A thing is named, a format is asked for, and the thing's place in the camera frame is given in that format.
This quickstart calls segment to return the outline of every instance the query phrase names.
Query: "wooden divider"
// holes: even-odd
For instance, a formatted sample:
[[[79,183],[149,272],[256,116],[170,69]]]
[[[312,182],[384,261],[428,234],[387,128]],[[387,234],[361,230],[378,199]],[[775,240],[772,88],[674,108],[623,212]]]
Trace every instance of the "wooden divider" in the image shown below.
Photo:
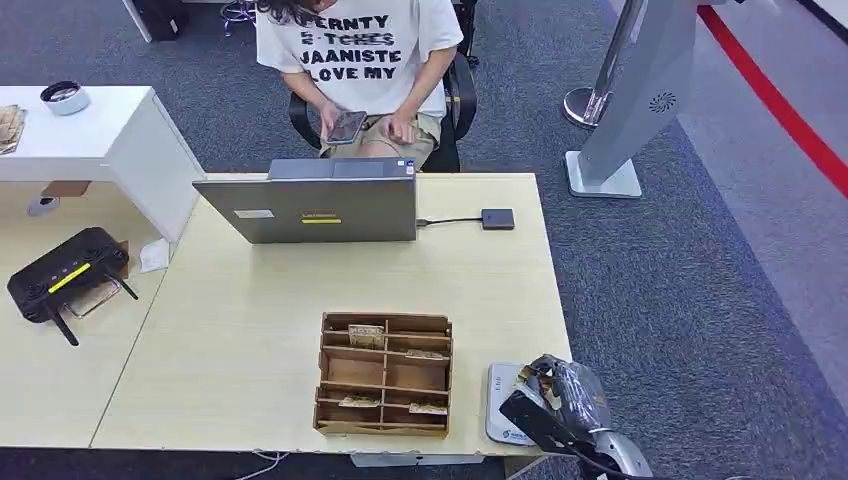
[[[351,325],[381,327],[368,341],[374,348],[353,346]],[[447,435],[452,351],[443,316],[325,314],[315,428],[325,434]]]

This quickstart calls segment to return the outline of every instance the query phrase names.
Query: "khaki shorts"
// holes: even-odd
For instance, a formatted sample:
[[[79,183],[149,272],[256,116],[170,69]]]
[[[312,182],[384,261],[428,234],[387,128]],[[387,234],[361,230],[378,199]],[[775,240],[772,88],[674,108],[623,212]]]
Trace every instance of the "khaki shorts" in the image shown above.
[[[387,115],[373,115],[365,119],[362,130],[356,135],[356,139],[349,145],[327,145],[321,140],[321,157],[356,157],[360,145],[369,143],[384,143],[392,147],[399,157],[414,157],[415,168],[421,170],[421,166],[427,161],[427,157],[438,147],[438,139],[442,135],[442,125],[435,117],[419,113],[412,126],[418,131],[418,138],[411,145],[399,145],[389,140],[383,129],[377,125]]]

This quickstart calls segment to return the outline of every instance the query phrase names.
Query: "hand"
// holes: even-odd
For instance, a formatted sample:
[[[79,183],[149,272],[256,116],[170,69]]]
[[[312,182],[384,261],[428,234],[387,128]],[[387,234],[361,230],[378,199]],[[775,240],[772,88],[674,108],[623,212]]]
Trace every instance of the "hand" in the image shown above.
[[[382,120],[383,135],[398,145],[412,145],[417,140],[417,132],[412,126],[412,118],[397,112]]]
[[[324,102],[324,105],[318,111],[321,113],[321,138],[326,140],[330,132],[333,131],[333,127],[336,126],[336,120],[339,119],[341,111],[335,103],[329,100]]]

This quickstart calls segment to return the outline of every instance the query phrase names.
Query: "smartphone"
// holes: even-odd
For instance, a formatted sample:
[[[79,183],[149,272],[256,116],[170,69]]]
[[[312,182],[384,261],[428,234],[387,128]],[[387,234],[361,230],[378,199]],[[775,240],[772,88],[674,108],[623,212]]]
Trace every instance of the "smartphone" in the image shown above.
[[[327,135],[328,145],[349,145],[356,139],[356,134],[365,123],[365,112],[341,112],[336,124]]]

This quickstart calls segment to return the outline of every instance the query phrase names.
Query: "long hair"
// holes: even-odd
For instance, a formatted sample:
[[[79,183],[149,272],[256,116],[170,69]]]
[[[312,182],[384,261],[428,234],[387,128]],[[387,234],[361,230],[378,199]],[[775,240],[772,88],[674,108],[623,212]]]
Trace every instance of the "long hair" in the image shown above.
[[[298,25],[305,25],[315,17],[312,7],[316,3],[318,0],[257,0],[256,10],[270,13],[271,18],[279,24],[294,20]]]

